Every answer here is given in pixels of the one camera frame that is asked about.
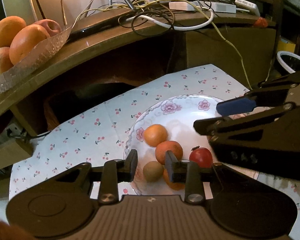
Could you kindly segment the oval red tomato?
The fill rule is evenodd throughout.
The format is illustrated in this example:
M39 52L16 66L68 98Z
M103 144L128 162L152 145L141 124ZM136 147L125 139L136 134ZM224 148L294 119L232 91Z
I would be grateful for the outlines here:
M192 148L189 160L194 161L201 168L211 168L213 165L212 154L210 150L205 147L196 146Z

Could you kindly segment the brown kiwi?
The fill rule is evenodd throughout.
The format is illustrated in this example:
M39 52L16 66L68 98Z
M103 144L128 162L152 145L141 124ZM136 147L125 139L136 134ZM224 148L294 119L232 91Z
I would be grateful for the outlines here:
M142 171L147 182L156 182L162 177L164 167L157 161L150 161L143 167Z

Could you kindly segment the oval orange tangerine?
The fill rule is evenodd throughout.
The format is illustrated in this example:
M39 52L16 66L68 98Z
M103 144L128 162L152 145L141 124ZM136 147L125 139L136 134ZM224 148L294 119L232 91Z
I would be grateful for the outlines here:
M147 145L156 147L161 142L167 140L168 132L164 126L160 124L154 124L145 129L143 137Z

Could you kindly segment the white floral plate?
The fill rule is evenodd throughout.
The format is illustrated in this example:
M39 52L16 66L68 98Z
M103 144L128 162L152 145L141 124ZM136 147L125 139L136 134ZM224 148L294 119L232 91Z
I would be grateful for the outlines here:
M193 128L193 123L200 119L216 118L217 103L221 99L199 94L180 95L156 103L143 112L128 134L125 154L135 149L138 152L138 165L134 180L131 183L138 195L173 195L184 198L184 190L171 189L163 178L150 183L143 177L143 167L150 161L155 161L155 148L147 145L143 133L151 125L162 125L168 132L168 140L178 142L183 148L183 159L188 160L191 149L195 146L212 150L207 138L199 135Z

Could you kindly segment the cherry print tablecloth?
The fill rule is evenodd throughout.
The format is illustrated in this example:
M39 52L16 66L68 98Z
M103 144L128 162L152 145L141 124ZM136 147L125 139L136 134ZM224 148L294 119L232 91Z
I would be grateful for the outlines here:
M125 156L134 122L157 105L159 119L179 118L182 133L175 139L189 155L195 117L213 112L217 99L243 95L246 87L212 64L167 74L64 122L47 135L29 159L12 168L9 198L82 162L101 166Z

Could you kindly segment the small red fruit on shelf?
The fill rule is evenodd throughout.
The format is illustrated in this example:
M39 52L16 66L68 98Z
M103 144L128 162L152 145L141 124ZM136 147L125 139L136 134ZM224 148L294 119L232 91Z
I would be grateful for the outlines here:
M259 17L254 23L254 28L264 29L268 26L268 21L265 18Z

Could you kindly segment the white router box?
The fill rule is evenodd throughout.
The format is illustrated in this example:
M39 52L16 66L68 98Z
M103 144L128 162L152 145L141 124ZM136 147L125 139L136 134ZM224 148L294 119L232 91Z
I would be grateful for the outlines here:
M251 14L260 17L260 11L255 3L247 0L235 0L235 5L240 9L248 10Z

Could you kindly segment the white power strip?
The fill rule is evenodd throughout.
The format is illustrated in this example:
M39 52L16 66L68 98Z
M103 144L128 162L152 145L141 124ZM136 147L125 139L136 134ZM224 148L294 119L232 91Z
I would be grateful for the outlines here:
M171 10L194 11L194 7L205 10L212 9L214 12L222 12L229 14L235 14L237 11L235 5L222 2L200 1L200 5L197 1L189 3L181 1L169 3L169 8Z

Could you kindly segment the wooden tv cabinet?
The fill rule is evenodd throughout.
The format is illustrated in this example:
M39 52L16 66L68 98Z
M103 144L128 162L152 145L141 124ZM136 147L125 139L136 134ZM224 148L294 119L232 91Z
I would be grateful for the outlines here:
M0 117L13 114L32 135L49 135L64 122L167 74L212 64L247 87L267 74L274 24L220 15L202 31L162 33L146 23L117 26L66 44L50 61L0 94Z

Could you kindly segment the leaf shaped glass tray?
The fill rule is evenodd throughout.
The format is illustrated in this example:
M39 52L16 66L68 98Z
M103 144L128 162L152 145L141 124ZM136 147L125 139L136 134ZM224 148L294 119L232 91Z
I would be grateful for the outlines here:
M24 59L0 74L0 94L16 86L53 58L67 42L72 28L73 25L69 25L61 33L39 42Z

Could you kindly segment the black flat device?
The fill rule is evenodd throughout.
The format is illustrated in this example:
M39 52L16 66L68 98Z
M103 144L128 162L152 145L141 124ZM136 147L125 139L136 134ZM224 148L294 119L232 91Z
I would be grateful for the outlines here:
M98 33L104 29L112 28L117 25L119 18L128 18L134 15L134 11L129 9L114 9L99 12L77 21L72 29L68 40L73 42L81 38Z

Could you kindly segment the red apple on tray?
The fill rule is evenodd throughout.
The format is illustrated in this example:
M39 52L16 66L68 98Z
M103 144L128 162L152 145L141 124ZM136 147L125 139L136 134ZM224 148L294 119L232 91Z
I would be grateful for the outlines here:
M54 20L51 19L43 19L34 24L40 25L48 32L48 34L52 37L62 32L61 26Z

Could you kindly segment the front orange on tray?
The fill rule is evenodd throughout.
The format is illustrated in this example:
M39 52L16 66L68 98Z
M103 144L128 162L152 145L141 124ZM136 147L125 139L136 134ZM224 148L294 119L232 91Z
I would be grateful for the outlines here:
M31 24L21 29L14 37L9 57L13 65L16 65L41 41L49 38L47 30L38 24Z

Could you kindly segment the orange on tray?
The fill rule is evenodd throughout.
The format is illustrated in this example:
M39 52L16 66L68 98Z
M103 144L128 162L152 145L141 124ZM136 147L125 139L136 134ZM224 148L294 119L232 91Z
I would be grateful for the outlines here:
M21 29L14 37L9 57L13 65L16 65L41 41L49 38L47 30L38 24L31 24Z
M25 27L25 20L19 16L8 16L0 20L0 48L9 47L17 33Z

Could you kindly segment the top orange on tray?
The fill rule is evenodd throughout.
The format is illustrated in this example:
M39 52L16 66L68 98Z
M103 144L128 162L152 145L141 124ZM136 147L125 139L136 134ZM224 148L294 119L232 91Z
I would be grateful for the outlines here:
M25 27L25 20L19 16L8 16L0 20L0 48L9 47L17 33Z

